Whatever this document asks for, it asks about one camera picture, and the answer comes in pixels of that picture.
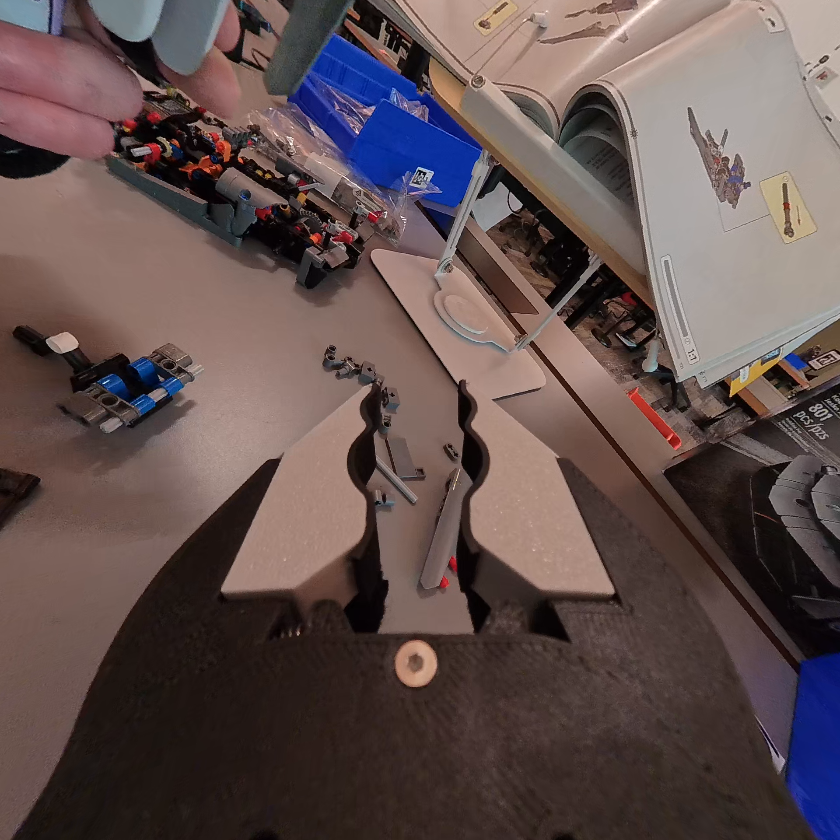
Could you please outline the blue black lego sub-assembly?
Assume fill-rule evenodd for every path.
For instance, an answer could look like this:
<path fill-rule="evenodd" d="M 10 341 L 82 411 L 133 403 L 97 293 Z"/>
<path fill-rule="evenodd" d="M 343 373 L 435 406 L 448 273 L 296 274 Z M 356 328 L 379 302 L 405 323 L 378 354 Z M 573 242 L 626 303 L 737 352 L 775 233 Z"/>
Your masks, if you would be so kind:
<path fill-rule="evenodd" d="M 135 360 L 116 353 L 95 362 L 70 332 L 47 336 L 28 325 L 17 325 L 12 336 L 38 357 L 56 356 L 69 365 L 71 393 L 56 408 L 77 424 L 96 427 L 104 434 L 139 426 L 172 404 L 204 371 L 172 343 Z"/>

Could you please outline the grey flat lego plate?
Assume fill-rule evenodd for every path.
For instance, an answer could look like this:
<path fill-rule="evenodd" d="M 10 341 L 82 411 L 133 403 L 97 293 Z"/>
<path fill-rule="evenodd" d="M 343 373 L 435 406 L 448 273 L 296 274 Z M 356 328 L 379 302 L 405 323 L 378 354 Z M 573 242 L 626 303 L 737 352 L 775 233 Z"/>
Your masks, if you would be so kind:
<path fill-rule="evenodd" d="M 389 434 L 385 446 L 392 463 L 392 471 L 402 481 L 425 480 L 425 470 L 414 463 L 408 443 L 404 437 Z"/>

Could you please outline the blue plastic storage bin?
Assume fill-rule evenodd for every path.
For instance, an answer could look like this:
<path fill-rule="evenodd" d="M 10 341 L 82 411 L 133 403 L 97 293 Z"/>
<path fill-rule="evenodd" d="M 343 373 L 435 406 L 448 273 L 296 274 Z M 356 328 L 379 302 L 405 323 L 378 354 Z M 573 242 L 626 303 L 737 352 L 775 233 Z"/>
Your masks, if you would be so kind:
<path fill-rule="evenodd" d="M 839 654 L 801 664 L 786 783 L 814 835 L 839 838 Z"/>
<path fill-rule="evenodd" d="M 409 79 L 333 35 L 290 102 L 324 132 L 339 126 L 356 135 L 374 108 L 391 100 L 393 91 L 407 102 L 420 102 L 423 96 Z"/>
<path fill-rule="evenodd" d="M 430 175 L 436 203 L 455 207 L 466 193 L 481 146 L 428 93 L 427 120 L 382 100 L 345 156 L 369 181 L 389 187 L 405 173 Z"/>

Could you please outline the cluster of dark grey connectors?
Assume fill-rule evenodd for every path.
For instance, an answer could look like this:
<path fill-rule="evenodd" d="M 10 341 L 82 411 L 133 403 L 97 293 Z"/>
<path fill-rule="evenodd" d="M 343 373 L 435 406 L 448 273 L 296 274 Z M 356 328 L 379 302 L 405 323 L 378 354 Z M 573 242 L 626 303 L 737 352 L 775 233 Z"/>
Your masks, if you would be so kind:
<path fill-rule="evenodd" d="M 339 381 L 354 382 L 357 385 L 377 385 L 381 390 L 381 421 L 379 433 L 384 438 L 390 434 L 393 418 L 402 400 L 399 391 L 385 382 L 383 373 L 369 361 L 357 361 L 349 355 L 342 355 L 334 344 L 329 344 L 322 355 L 322 368 Z"/>

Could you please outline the person's left hand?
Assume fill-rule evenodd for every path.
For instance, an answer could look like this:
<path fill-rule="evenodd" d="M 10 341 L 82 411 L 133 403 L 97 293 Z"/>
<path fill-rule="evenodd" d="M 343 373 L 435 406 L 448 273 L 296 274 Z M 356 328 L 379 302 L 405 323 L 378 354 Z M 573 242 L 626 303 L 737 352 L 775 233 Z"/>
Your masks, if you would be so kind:
<path fill-rule="evenodd" d="M 73 2 L 70 26 L 60 37 L 1 23 L 2 176 L 23 177 L 36 160 L 50 172 L 69 158 L 95 160 L 113 147 L 113 128 L 143 106 L 140 77 L 108 48 L 89 9 Z M 230 2 L 214 46 L 199 68 L 181 75 L 161 61 L 150 81 L 170 82 L 213 115 L 235 114 L 240 88 L 227 55 L 240 37 Z"/>

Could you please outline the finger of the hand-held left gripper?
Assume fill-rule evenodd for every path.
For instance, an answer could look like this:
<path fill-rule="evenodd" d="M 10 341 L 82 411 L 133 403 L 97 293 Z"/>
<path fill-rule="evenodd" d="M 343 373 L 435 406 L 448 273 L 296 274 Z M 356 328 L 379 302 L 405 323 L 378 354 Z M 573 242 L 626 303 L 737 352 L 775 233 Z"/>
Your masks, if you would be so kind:
<path fill-rule="evenodd" d="M 353 1 L 294 1 L 269 58 L 263 81 L 273 98 L 288 98 L 299 89 Z"/>

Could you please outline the lego technic car chassis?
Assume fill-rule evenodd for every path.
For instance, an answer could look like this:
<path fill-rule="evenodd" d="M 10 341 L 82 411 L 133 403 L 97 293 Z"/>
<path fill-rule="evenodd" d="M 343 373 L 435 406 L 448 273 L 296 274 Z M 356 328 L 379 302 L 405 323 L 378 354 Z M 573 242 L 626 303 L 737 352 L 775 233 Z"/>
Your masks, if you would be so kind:
<path fill-rule="evenodd" d="M 146 91 L 140 115 L 114 135 L 111 173 L 234 247 L 252 238 L 297 264 L 306 289 L 364 254 L 372 210 L 357 203 L 345 223 L 310 198 L 322 184 L 304 167 L 254 159 L 266 139 L 256 125 L 229 126 L 168 87 Z"/>

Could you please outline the dark lego set box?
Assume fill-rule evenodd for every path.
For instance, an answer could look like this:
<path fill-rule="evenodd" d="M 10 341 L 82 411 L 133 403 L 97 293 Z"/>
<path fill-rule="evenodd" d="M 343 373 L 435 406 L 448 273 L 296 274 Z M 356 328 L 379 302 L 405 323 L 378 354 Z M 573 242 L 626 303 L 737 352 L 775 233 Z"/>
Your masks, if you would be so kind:
<path fill-rule="evenodd" d="M 804 656 L 837 654 L 838 378 L 665 478 Z"/>

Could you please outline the white printed sign board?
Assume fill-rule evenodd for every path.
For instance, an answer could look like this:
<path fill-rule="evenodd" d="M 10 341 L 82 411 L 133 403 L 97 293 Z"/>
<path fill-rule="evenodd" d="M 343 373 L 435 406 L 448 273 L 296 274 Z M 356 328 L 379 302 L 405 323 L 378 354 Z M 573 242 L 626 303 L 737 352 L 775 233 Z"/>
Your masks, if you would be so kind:
<path fill-rule="evenodd" d="M 839 2 L 764 1 L 779 14 L 798 56 L 805 90 L 823 126 L 839 144 Z"/>

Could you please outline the plain grey lego panel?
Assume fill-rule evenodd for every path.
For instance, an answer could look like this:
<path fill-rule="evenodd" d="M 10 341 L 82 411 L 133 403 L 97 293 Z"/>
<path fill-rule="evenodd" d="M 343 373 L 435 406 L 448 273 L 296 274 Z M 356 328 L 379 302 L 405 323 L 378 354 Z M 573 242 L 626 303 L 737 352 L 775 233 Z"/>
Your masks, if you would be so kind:
<path fill-rule="evenodd" d="M 449 563 L 456 556 L 461 514 L 470 488 L 471 478 L 463 466 L 456 467 L 447 480 L 433 537 L 419 577 L 419 584 L 426 591 L 441 586 Z"/>

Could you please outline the white book stand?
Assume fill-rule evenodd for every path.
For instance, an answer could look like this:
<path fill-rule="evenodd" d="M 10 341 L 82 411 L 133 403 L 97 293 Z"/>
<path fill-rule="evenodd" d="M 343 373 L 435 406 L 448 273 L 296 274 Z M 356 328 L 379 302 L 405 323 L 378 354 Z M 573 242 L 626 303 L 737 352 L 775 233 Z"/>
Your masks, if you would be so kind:
<path fill-rule="evenodd" d="M 494 157 L 539 199 L 597 258 L 621 277 L 645 278 L 643 236 L 637 212 L 598 182 L 555 139 L 531 121 L 490 80 L 487 70 L 461 83 L 435 60 L 459 94 L 455 116 L 482 146 L 458 207 L 444 251 L 437 259 L 378 248 L 374 267 L 399 300 L 454 382 L 466 380 L 497 400 L 542 388 L 546 379 L 529 345 L 537 328 L 517 339 L 467 274 L 455 266 L 460 237 Z"/>

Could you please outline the black lego axle connector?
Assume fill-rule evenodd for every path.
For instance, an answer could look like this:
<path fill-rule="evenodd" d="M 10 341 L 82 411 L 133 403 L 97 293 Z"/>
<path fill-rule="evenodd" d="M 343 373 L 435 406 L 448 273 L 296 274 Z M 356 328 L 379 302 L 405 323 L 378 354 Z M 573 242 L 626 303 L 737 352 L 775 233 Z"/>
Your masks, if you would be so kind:
<path fill-rule="evenodd" d="M 38 476 L 1 468 L 1 527 L 39 484 Z"/>

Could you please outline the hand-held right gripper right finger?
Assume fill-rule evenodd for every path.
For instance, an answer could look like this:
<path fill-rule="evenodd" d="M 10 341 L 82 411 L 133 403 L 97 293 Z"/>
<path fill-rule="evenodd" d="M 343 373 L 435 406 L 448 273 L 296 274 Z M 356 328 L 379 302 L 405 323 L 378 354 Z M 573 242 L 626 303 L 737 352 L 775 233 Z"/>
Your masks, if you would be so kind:
<path fill-rule="evenodd" d="M 466 380 L 458 383 L 457 574 L 473 617 L 503 605 L 536 617 L 553 602 L 607 603 L 615 585 L 560 457 Z"/>

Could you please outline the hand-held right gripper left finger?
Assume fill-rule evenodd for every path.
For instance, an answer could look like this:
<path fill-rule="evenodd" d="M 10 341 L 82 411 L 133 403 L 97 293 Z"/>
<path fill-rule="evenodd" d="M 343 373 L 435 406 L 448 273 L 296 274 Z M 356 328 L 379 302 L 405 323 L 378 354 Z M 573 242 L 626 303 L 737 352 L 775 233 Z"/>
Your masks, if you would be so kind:
<path fill-rule="evenodd" d="M 229 600 L 351 601 L 380 567 L 367 485 L 381 388 L 366 385 L 280 458 L 222 583 Z"/>

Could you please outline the open lego instruction booklet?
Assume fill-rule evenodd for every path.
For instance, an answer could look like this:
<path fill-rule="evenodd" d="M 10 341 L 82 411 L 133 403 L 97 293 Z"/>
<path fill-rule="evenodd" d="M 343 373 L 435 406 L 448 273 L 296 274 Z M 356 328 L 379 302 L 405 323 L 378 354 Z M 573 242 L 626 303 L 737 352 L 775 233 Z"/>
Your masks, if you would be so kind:
<path fill-rule="evenodd" d="M 838 144 L 760 2 L 382 2 L 480 70 L 637 212 L 677 380 L 709 386 L 838 320 Z"/>

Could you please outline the clear bags of lego parts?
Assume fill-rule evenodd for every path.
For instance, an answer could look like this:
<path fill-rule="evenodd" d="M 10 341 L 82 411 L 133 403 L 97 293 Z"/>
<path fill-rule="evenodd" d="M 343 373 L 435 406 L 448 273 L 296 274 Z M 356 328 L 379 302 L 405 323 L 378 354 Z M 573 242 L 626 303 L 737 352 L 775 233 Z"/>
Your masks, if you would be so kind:
<path fill-rule="evenodd" d="M 348 214 L 359 212 L 393 245 L 404 234 L 408 205 L 440 194 L 432 172 L 423 167 L 394 179 L 387 176 L 385 186 L 375 185 L 295 104 L 252 111 L 248 122 L 259 129 L 258 148 L 276 169 L 291 165 L 310 175 L 325 198 Z"/>

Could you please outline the red plastic tray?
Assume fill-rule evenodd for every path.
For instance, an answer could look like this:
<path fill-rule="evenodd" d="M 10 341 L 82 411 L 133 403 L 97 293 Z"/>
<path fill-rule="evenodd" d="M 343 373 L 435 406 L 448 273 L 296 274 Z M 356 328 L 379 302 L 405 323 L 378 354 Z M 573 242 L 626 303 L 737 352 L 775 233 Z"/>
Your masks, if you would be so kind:
<path fill-rule="evenodd" d="M 675 451 L 680 450 L 683 441 L 676 430 L 666 423 L 656 410 L 644 399 L 640 394 L 639 388 L 634 387 L 626 393 L 630 401 L 638 408 L 638 410 L 646 417 L 646 419 L 658 431 L 666 443 Z"/>

